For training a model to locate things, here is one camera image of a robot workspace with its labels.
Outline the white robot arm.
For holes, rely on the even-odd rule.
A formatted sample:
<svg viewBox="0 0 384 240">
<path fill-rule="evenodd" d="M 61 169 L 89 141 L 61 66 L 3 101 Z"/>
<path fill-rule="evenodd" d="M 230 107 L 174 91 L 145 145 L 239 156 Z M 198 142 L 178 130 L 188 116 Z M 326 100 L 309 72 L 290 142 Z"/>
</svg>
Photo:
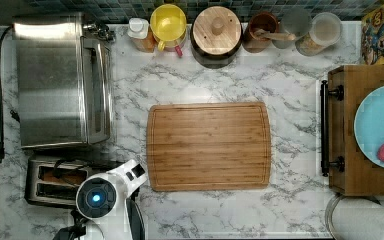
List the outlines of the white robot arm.
<svg viewBox="0 0 384 240">
<path fill-rule="evenodd" d="M 147 180 L 146 171 L 133 159 L 87 178 L 75 199 L 86 222 L 60 229 L 52 240 L 145 240 L 134 194 Z"/>
</svg>

